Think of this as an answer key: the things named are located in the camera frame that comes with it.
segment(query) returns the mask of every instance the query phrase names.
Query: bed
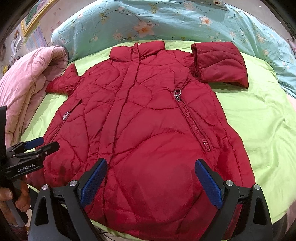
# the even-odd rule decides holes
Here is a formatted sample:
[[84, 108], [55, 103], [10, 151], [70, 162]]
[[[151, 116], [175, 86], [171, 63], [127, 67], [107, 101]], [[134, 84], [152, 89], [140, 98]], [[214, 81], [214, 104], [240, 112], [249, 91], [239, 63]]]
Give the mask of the bed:
[[[296, 59], [276, 32], [227, 4], [220, 9], [197, 1], [107, 0], [85, 7], [52, 34], [52, 43], [68, 50], [78, 75], [108, 59], [114, 45], [160, 39], [167, 50], [190, 52], [192, 43], [206, 41], [231, 41], [239, 48], [248, 70], [248, 90], [224, 83], [210, 86], [243, 140], [272, 223], [277, 222], [296, 200], [296, 112], [291, 105], [296, 97]], [[46, 95], [21, 140], [43, 136], [65, 100], [64, 95]]]
[[[192, 43], [165, 41], [166, 49], [188, 52], [191, 51]], [[119, 45], [133, 44], [134, 42], [128, 42]], [[110, 50], [111, 48], [107, 48], [75, 60], [78, 75], [108, 59]], [[219, 98], [228, 123], [244, 142], [256, 182], [264, 190], [271, 219], [275, 223], [296, 200], [296, 165], [291, 162], [296, 156], [293, 144], [296, 142], [296, 113], [278, 84], [271, 66], [258, 58], [242, 55], [248, 69], [249, 89], [246, 91], [223, 83], [211, 84], [211, 87]], [[66, 99], [67, 96], [64, 95], [48, 94], [21, 140], [43, 136], [55, 111]], [[96, 225], [111, 232], [98, 223]]]

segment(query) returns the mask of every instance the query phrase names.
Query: poster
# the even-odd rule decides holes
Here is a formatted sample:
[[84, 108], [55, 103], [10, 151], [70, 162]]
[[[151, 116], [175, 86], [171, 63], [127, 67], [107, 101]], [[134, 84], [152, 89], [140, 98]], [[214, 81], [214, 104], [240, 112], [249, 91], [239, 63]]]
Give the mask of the poster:
[[31, 9], [29, 14], [22, 20], [21, 26], [26, 37], [36, 26], [42, 15], [56, 2], [57, 0], [39, 0]]
[[32, 32], [32, 34], [26, 40], [25, 46], [27, 48], [27, 52], [31, 52], [40, 47], [46, 47], [46, 41], [42, 34], [40, 25]]

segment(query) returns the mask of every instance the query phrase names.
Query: picture frame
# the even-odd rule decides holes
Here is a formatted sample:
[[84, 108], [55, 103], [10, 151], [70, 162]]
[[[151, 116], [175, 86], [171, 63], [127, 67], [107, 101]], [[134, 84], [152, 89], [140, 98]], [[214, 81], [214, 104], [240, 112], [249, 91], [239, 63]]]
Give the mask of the picture frame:
[[22, 20], [21, 27], [25, 37], [34, 29], [40, 18], [58, 0], [39, 0], [30, 10], [29, 14]]

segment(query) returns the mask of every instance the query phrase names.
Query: human hand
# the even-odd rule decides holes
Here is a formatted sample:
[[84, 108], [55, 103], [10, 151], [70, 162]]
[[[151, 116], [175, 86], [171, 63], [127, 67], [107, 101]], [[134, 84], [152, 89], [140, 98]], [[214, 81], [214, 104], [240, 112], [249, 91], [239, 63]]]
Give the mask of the human hand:
[[[15, 202], [15, 206], [22, 212], [28, 211], [30, 208], [31, 198], [29, 195], [29, 187], [27, 185], [27, 178], [23, 176], [21, 178], [21, 192], [22, 194]], [[0, 209], [5, 216], [6, 220], [12, 224], [17, 225], [17, 222], [11, 213], [9, 207], [7, 206], [5, 201], [13, 199], [13, 194], [10, 189], [8, 188], [0, 188]]]

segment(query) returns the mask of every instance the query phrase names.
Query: zipper slider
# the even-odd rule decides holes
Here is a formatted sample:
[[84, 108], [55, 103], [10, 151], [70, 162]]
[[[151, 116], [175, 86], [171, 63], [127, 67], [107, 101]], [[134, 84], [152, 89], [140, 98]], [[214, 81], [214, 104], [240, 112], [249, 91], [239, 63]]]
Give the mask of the zipper slider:
[[70, 111], [67, 111], [64, 115], [63, 115], [63, 120], [67, 119], [68, 115], [70, 115]]
[[174, 97], [175, 97], [176, 101], [182, 101], [182, 99], [179, 97], [180, 95], [181, 95], [181, 89], [175, 90]]

